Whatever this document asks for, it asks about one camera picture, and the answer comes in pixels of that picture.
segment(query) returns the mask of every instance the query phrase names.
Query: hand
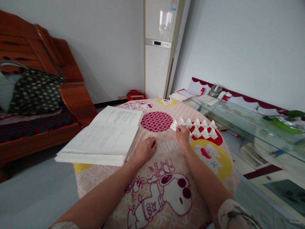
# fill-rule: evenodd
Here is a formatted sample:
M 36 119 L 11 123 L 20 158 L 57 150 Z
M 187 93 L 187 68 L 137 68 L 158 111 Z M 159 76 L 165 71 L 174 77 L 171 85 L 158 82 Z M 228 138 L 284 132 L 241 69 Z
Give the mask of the hand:
M 153 156 L 157 148 L 157 141 L 155 137 L 149 137 L 140 142 L 138 150 L 134 155 L 134 158 L 140 163 L 144 164 Z
M 176 138 L 181 148 L 184 148 L 190 144 L 189 142 L 190 131 L 184 126 L 177 126 Z

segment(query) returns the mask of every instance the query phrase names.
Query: green leaf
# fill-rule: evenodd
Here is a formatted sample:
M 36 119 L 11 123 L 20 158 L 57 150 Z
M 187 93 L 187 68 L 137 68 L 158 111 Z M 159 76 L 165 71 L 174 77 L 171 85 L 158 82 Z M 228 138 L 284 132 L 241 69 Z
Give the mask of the green leaf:
M 271 118 L 269 118 L 269 116 L 264 116 L 263 119 L 267 120 L 267 121 L 272 121 Z
M 297 117 L 305 116 L 305 112 L 298 111 L 298 110 L 293 110 L 293 111 L 288 111 L 287 115 L 288 115 L 289 118 L 297 118 Z

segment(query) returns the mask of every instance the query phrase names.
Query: white wall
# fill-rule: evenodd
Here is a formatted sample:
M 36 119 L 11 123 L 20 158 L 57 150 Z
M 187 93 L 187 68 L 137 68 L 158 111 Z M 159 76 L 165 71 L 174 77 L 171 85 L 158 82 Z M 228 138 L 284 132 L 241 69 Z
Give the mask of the white wall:
M 1 0 L 68 41 L 93 103 L 144 89 L 143 0 Z
M 173 91 L 192 77 L 305 111 L 305 1 L 192 0 Z

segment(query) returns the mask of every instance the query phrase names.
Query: gray floor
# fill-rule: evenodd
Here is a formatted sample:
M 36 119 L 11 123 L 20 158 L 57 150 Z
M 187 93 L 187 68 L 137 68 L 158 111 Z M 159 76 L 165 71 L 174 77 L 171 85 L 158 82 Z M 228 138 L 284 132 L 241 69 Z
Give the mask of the gray floor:
M 239 151 L 241 139 L 227 133 L 223 136 L 232 152 Z M 78 200 L 72 165 L 53 160 L 63 146 L 8 164 L 12 178 L 0 184 L 0 228 L 48 228 Z M 272 207 L 272 201 L 262 198 L 264 194 L 256 190 L 257 194 L 253 189 L 255 187 L 241 176 L 236 200 L 264 228 L 296 228 L 285 226 L 282 223 L 285 218 Z

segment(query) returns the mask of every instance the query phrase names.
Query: tablecloth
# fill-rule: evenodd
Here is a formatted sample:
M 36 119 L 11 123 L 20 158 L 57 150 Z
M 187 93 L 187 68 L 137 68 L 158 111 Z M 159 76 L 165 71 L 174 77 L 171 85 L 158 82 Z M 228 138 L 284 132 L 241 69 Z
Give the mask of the tablecloth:
M 180 117 L 184 121 L 188 118 L 192 122 L 197 118 L 200 122 L 204 119 L 207 123 L 210 121 L 187 105 L 164 99 L 130 101 L 118 107 L 144 112 L 131 154 L 142 140 L 150 136 L 157 139 L 158 147 L 152 159 L 130 181 L 104 228 L 207 227 L 212 219 L 170 125 Z M 239 178 L 226 142 L 218 130 L 216 133 L 218 138 L 215 140 L 192 136 L 190 144 L 198 159 L 203 160 L 235 195 Z M 85 164 L 73 166 L 80 198 L 120 168 Z

